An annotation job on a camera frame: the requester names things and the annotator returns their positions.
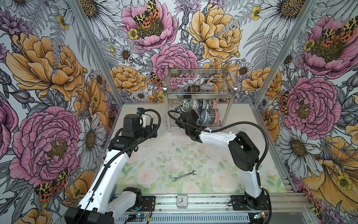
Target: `white daisy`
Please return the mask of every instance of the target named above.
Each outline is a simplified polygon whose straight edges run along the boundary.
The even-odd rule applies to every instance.
[[[133,98],[141,103],[146,102],[148,100],[148,93],[144,92],[143,90],[139,90],[133,94]]]
[[[279,152],[283,160],[288,160],[290,172],[302,179],[306,178],[307,175],[312,177],[307,170],[308,165],[314,175],[320,176],[323,168],[312,155],[319,154],[321,150],[307,143],[306,133],[301,133],[301,130],[296,130],[294,127],[291,127],[291,130],[281,128],[277,139],[279,141]]]
[[[1,0],[13,13],[23,16],[34,15],[37,5],[34,0]]]
[[[122,63],[129,63],[130,60],[133,60],[132,49],[130,46],[120,46],[115,51],[115,56]]]
[[[194,80],[189,79],[178,85],[176,92],[198,93],[202,90],[212,90],[214,88],[212,82],[204,83],[204,78],[198,76]]]
[[[270,104],[270,100],[267,98],[267,96],[263,96],[260,100],[260,103],[258,104],[259,111],[265,111],[268,109]]]
[[[64,17],[65,24],[72,25],[79,36],[80,29],[70,9],[68,2],[72,0],[55,0],[60,16]],[[116,23],[121,21],[120,1],[117,0],[80,0],[84,14],[89,20],[94,35],[99,40],[110,39],[115,36],[113,30],[118,30]]]
[[[138,3],[141,5],[141,6],[144,6],[145,4],[145,0],[122,0],[122,6],[123,7],[127,7],[129,5],[132,5],[134,6],[134,8],[137,8],[138,6]]]
[[[353,19],[358,15],[358,1],[357,0],[329,0],[326,15],[334,15],[334,20],[342,17],[341,21]]]
[[[84,120],[84,132],[78,136],[77,156],[81,156],[80,167],[82,170],[94,170],[97,168],[97,160],[102,154],[102,145],[105,142],[105,127],[100,123],[100,117],[95,114],[90,124],[89,119]]]
[[[282,67],[288,68],[296,57],[297,53],[291,49],[289,54],[286,56],[284,62],[282,63]]]
[[[240,76],[245,76],[253,71],[253,66],[248,62],[240,63],[239,67],[237,68],[237,71]]]
[[[278,35],[279,40],[283,40],[288,31],[292,28],[298,14],[300,13],[303,4],[306,0],[263,0],[260,5],[262,11],[258,16],[263,20],[259,30],[265,29],[265,34],[272,32],[272,36]],[[309,19],[316,17],[316,13],[312,12]]]

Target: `metal shelf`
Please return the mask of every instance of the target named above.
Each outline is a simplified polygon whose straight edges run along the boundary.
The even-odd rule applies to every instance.
[[[200,78],[182,78],[178,77],[178,74],[197,74]],[[215,82],[216,84],[221,84],[221,89],[218,91],[212,90],[204,90],[196,86],[194,89],[192,87],[189,88],[172,88],[174,83],[178,83],[177,80],[182,80],[180,83],[188,82],[189,80],[195,80],[198,83],[204,83],[204,79],[206,77],[212,77],[213,74],[217,74],[217,77],[211,79],[210,82]],[[230,76],[232,80],[233,86],[231,86],[228,82],[228,76]],[[163,91],[164,91],[164,99],[166,109],[169,111],[175,108],[175,105],[180,104],[180,100],[178,99],[222,99],[222,98],[230,98],[228,103],[224,118],[222,121],[219,121],[217,125],[206,125],[208,127],[221,127],[225,126],[225,122],[229,115],[229,111],[231,109],[232,103],[234,102],[235,95],[237,92],[237,84],[235,82],[235,77],[233,72],[229,69],[166,69],[164,74],[164,83],[163,83]],[[167,123],[168,123],[168,131],[171,132],[171,127],[176,126],[175,122],[171,122],[170,117],[167,115]]]

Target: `pink peony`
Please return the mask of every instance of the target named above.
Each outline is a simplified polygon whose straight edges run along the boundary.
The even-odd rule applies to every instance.
[[[18,125],[19,119],[14,109],[0,99],[0,159],[8,151],[11,142],[11,132]]]
[[[308,138],[313,140],[324,137],[332,130],[342,110],[333,83],[323,77],[310,80],[299,78],[289,91],[287,108],[289,114],[284,115],[285,125],[307,133]]]
[[[158,1],[156,1],[156,4],[160,9],[159,22],[163,26],[163,30],[161,31],[160,35],[153,34],[144,38],[135,38],[133,41],[141,50],[150,51],[151,49],[161,48],[175,40],[176,28],[178,26],[176,16],[171,16],[171,13],[168,12],[168,8],[165,4],[162,6]],[[147,3],[145,3],[144,6],[138,5],[137,8],[135,8],[133,5],[131,5],[130,8],[124,7],[122,9],[122,23],[124,24],[124,26],[122,26],[123,30],[128,32],[131,29],[137,29],[137,24],[133,17],[139,14],[144,14],[144,11],[146,10]]]
[[[15,157],[10,176],[37,186],[51,182],[64,170],[72,174],[78,164],[78,135],[81,124],[64,108],[51,106],[25,118],[14,134]]]
[[[152,56],[153,72],[164,80],[164,70],[168,68],[174,69],[197,69],[198,62],[195,54],[190,50],[185,50],[184,47],[176,44],[166,45],[159,54]],[[186,81],[185,78],[196,78],[197,74],[172,74],[170,79],[171,88],[174,90],[179,84]]]
[[[338,78],[350,71],[358,64],[358,35],[347,42],[339,41],[329,47],[323,47],[321,37],[324,29],[337,30],[348,21],[334,21],[333,17],[322,17],[311,29],[311,33],[308,33],[303,56],[296,60],[296,65],[312,74],[326,76],[329,79]]]

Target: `mounting plate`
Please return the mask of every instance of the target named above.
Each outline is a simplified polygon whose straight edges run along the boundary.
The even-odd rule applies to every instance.
[[[231,201],[232,201],[232,208],[234,211],[246,211],[246,210],[266,211],[269,209],[269,202],[267,200],[267,195],[264,195],[264,201],[260,202],[256,209],[251,209],[245,205],[240,205],[240,203],[245,201],[245,195],[231,195]]]
[[[154,211],[155,209],[155,196],[142,196],[142,202],[146,203],[151,211]],[[149,211],[146,206],[141,206],[138,211]]]

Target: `rack shelf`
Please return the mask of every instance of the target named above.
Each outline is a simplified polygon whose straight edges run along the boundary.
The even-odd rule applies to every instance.
[[[185,78],[180,74],[197,74],[197,78]],[[172,110],[180,104],[181,99],[230,99],[224,118],[217,125],[206,125],[208,127],[225,126],[227,116],[237,92],[237,84],[233,72],[230,69],[166,69],[164,74],[164,99],[166,109]],[[221,89],[213,90],[206,88],[206,83],[215,83]],[[168,131],[176,126],[167,115]]]

